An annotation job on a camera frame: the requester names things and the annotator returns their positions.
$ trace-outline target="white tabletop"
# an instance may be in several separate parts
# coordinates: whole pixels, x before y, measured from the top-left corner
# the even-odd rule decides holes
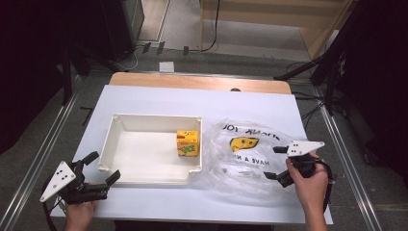
[[[90,152],[99,154],[113,114],[200,116],[203,131],[225,118],[253,121],[305,140],[293,95],[221,90],[186,90],[106,86],[99,98],[74,160]],[[96,169],[97,160],[84,167],[86,182],[100,183],[109,176]],[[52,213],[63,217],[60,209]],[[214,189],[190,186],[113,185],[108,199],[100,201],[97,218],[178,220],[188,222],[304,223],[297,197],[276,196],[268,201]],[[326,222],[333,223],[329,209]]]

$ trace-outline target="metal rail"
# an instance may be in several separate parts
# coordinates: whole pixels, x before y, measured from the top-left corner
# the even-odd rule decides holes
[[[15,223],[17,222],[20,213],[27,202],[27,199],[30,196],[31,191],[33,190],[34,185],[36,184],[38,177],[45,166],[45,163],[48,159],[49,154],[54,146],[55,141],[57,140],[59,134],[61,133],[62,128],[68,118],[72,106],[74,105],[79,88],[81,87],[82,81],[80,76],[76,76],[74,80],[74,92],[69,101],[62,106],[57,118],[52,124],[50,130],[48,131],[47,136],[42,142],[39,151],[31,164],[29,170],[27,171],[23,181],[15,192],[13,199],[7,209],[5,215],[3,216],[0,222],[0,230],[13,230]]]
[[[323,96],[320,88],[314,87],[314,91],[316,96]],[[332,137],[337,153],[339,154],[345,171],[345,175],[347,176],[350,187],[354,192],[354,196],[356,197],[357,204],[360,207],[367,228],[372,231],[383,230],[372,206],[369,195],[367,194],[366,189],[364,188],[357,170],[350,158],[350,155],[348,154],[343,138],[337,127],[335,118],[327,112],[324,106],[320,108],[320,111],[323,115],[323,119],[327,125],[330,136]]]

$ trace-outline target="human hand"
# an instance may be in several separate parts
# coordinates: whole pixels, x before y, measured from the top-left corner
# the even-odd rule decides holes
[[[86,231],[99,201],[66,205],[66,231]]]
[[[319,157],[316,153],[310,153],[310,155]],[[303,178],[289,158],[286,160],[286,166],[294,181],[297,197],[305,212],[307,230],[327,230],[323,216],[323,203],[328,175],[323,165],[316,164],[315,174],[309,178]]]

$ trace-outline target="white tray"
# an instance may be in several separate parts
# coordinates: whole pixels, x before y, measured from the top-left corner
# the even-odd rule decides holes
[[[179,157],[177,130],[196,130],[201,139],[201,118],[169,115],[113,115],[97,168],[120,171],[118,185],[188,184],[199,172],[198,157]]]

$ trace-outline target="yellow box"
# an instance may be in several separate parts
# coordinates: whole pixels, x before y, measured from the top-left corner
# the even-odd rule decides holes
[[[177,130],[177,152],[179,156],[198,156],[198,131]]]

